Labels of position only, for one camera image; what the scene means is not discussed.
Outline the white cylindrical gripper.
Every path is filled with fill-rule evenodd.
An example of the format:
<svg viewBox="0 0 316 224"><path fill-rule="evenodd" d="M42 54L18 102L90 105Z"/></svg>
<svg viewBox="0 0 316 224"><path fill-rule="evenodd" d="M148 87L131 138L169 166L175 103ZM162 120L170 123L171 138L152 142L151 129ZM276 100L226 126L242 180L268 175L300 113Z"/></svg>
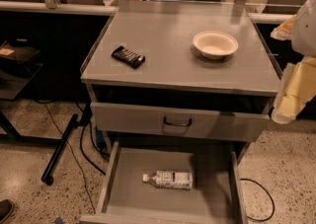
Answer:
<svg viewBox="0 0 316 224"><path fill-rule="evenodd" d="M277 40L291 40L292 48L304 57L288 63L281 77L271 118L289 124L316 96L316 0L307 0L296 16L290 17L271 32Z"/></svg>

